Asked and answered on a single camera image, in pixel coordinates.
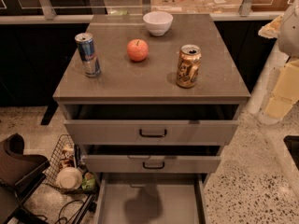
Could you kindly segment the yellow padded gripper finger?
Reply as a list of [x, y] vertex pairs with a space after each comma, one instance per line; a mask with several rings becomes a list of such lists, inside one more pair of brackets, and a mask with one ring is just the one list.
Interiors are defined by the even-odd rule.
[[294, 60], [280, 68], [278, 81], [263, 112], [272, 119], [283, 119], [298, 101], [299, 60]]

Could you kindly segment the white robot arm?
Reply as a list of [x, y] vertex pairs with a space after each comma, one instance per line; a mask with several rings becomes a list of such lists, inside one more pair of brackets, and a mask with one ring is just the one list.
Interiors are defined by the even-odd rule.
[[279, 69], [263, 112], [271, 119], [283, 119], [299, 101], [299, 0], [285, 11], [278, 32], [278, 48], [290, 59]]

